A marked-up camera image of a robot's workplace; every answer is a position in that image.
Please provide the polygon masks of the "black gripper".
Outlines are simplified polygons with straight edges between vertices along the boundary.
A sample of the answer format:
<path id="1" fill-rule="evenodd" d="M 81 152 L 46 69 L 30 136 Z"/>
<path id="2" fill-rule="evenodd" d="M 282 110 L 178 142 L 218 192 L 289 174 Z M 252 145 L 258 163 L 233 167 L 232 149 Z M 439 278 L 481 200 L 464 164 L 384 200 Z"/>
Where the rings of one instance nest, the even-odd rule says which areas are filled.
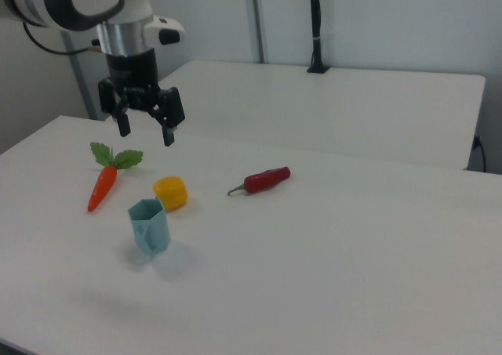
<path id="1" fill-rule="evenodd" d="M 98 83 L 100 107 L 116 120 L 120 136 L 130 134 L 128 108 L 151 110 L 162 127 L 166 147 L 174 141 L 174 130 L 185 120 L 180 93 L 176 87 L 160 89 L 154 49 L 133 56 L 106 55 L 110 79 Z"/>

